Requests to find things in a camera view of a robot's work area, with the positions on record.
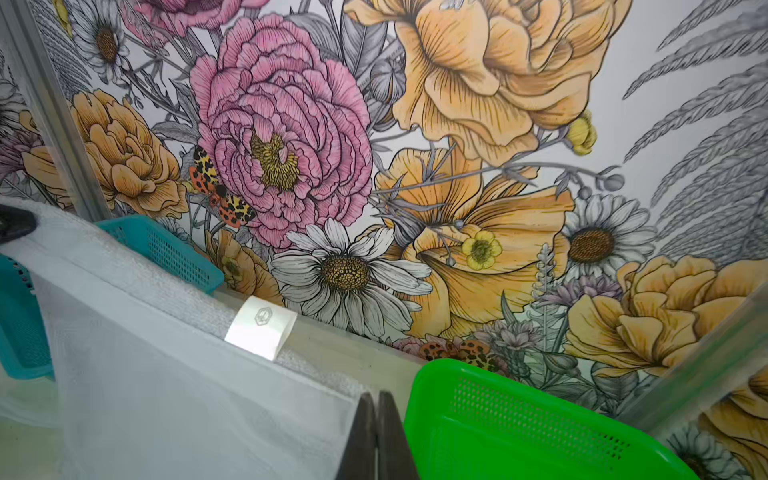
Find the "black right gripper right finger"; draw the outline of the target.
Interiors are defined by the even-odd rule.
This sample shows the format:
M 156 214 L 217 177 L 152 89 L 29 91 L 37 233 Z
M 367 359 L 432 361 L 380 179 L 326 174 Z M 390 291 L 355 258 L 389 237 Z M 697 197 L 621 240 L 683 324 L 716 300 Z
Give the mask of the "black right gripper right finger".
M 377 478 L 379 480 L 419 480 L 403 423 L 389 391 L 378 396 L 376 417 Z

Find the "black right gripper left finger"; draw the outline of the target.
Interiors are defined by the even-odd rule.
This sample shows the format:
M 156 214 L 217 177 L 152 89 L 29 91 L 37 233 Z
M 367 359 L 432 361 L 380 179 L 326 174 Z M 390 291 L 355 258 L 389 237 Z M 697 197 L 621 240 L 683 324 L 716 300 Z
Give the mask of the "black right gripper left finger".
M 376 411 L 370 393 L 360 396 L 336 480 L 376 478 Z

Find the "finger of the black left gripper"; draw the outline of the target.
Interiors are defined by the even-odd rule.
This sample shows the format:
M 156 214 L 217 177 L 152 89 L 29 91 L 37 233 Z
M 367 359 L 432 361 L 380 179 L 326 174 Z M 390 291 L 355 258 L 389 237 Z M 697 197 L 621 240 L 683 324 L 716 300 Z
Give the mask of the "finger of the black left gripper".
M 37 219 L 32 212 L 12 206 L 0 206 L 0 244 L 32 233 L 37 225 Z

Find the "grey towel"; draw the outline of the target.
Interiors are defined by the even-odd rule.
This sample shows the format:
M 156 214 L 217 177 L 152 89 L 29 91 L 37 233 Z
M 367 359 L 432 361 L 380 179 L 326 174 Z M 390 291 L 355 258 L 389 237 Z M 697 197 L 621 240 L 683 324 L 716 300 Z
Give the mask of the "grey towel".
M 61 479 L 332 479 L 358 386 L 224 339 L 234 312 L 38 202 L 3 254 L 31 273 L 57 386 Z

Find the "green plastic basket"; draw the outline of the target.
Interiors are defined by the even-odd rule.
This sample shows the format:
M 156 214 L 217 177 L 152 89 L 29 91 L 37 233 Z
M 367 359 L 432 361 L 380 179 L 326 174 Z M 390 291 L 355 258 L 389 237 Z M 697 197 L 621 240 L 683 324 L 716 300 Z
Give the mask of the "green plastic basket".
M 425 364 L 404 428 L 423 479 L 692 479 L 647 434 L 458 360 Z

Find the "teal plastic basket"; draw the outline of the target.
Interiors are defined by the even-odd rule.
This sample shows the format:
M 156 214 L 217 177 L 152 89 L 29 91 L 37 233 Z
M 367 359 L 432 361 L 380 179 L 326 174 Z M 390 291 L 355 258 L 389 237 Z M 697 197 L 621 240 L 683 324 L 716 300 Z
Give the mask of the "teal plastic basket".
M 133 215 L 101 221 L 99 228 L 167 273 L 211 295 L 224 274 L 160 223 Z M 53 366 L 28 269 L 1 257 L 1 367 L 13 379 L 51 377 Z

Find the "aluminium frame post left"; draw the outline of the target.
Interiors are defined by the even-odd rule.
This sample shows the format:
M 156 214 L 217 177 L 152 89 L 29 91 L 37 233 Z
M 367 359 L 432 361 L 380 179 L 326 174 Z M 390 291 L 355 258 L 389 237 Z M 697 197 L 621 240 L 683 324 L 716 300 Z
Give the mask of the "aluminium frame post left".
M 90 222 L 110 219 L 111 211 L 27 2 L 1 3 L 1 37 L 77 214 Z

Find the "aluminium frame post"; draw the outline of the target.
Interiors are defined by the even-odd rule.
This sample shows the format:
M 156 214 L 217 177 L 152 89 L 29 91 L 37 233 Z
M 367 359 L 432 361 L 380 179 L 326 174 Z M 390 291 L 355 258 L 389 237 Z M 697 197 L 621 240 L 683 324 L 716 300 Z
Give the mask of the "aluminium frame post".
M 767 365 L 767 286 L 707 334 L 680 364 L 631 400 L 617 420 L 664 440 Z
M 90 222 L 110 219 L 111 211 L 27 2 L 1 3 L 1 37 L 77 214 Z

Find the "aluminium frame post right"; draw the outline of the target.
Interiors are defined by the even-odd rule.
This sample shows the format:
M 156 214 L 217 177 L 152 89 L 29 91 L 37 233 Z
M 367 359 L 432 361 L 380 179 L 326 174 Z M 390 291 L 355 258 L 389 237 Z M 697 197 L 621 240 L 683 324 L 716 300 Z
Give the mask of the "aluminium frame post right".
M 767 286 L 707 334 L 680 364 L 631 400 L 617 420 L 664 440 L 767 365 Z

